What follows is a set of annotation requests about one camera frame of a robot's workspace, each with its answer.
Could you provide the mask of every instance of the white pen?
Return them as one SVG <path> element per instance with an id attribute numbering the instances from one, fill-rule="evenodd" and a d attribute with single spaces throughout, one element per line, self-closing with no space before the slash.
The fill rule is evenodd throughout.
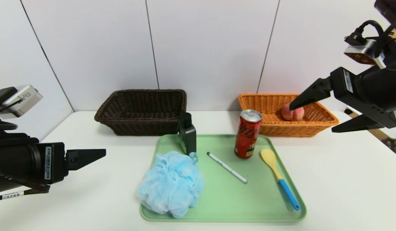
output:
<path id="1" fill-rule="evenodd" d="M 238 178 L 239 180 L 241 180 L 242 182 L 244 182 L 245 184 L 248 183 L 248 180 L 246 180 L 245 178 L 243 178 L 240 174 L 238 174 L 236 171 L 232 170 L 232 168 L 230 168 L 228 165 L 224 164 L 222 161 L 220 161 L 217 157 L 215 157 L 214 155 L 212 155 L 212 153 L 207 152 L 207 155 L 212 158 L 214 161 L 216 161 L 218 164 L 220 164 L 222 167 L 224 167 L 226 170 L 228 170 L 230 173 L 232 173 L 234 176 L 236 176 L 236 178 Z"/>

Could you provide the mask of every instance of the brown wicker basket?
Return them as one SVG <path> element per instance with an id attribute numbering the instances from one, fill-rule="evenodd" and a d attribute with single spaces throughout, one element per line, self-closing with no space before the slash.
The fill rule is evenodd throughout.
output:
<path id="1" fill-rule="evenodd" d="M 303 121 L 286 121 L 281 115 L 285 104 L 297 94 L 242 94 L 238 101 L 242 110 L 253 109 L 262 114 L 260 134 L 266 136 L 312 137 L 320 131 L 335 126 L 339 120 L 320 103 L 304 107 Z"/>
<path id="2" fill-rule="evenodd" d="M 162 136 L 178 132 L 186 111 L 184 90 L 119 90 L 95 114 L 95 120 L 119 136 Z"/>

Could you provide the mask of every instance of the blue bath sponge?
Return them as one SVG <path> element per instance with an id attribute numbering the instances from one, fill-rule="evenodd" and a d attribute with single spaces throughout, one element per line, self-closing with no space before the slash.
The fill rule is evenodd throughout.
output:
<path id="1" fill-rule="evenodd" d="M 189 207 L 198 203 L 204 187 L 202 174 L 196 166 L 198 158 L 179 152 L 156 155 L 156 162 L 145 174 L 137 196 L 148 209 L 159 214 L 171 213 L 181 218 Z"/>

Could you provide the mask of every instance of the blue handle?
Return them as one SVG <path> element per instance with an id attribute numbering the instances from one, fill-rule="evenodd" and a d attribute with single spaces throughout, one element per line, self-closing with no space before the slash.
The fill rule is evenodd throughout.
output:
<path id="1" fill-rule="evenodd" d="M 278 184 L 283 188 L 283 190 L 285 191 L 286 196 L 288 196 L 289 201 L 292 204 L 292 207 L 298 211 L 299 209 L 301 209 L 301 207 L 298 204 L 298 201 L 296 200 L 296 198 L 294 197 L 294 195 L 292 194 L 292 191 L 289 189 L 288 185 L 286 184 L 286 181 L 284 179 L 280 179 L 277 181 Z"/>

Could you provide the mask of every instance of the red can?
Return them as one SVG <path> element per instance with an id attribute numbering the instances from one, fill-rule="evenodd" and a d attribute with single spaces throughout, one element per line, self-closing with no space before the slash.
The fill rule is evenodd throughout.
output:
<path id="1" fill-rule="evenodd" d="M 235 154 L 239 158 L 248 159 L 253 155 L 261 122 L 261 113 L 255 110 L 245 110 L 241 112 L 239 129 L 235 142 Z"/>

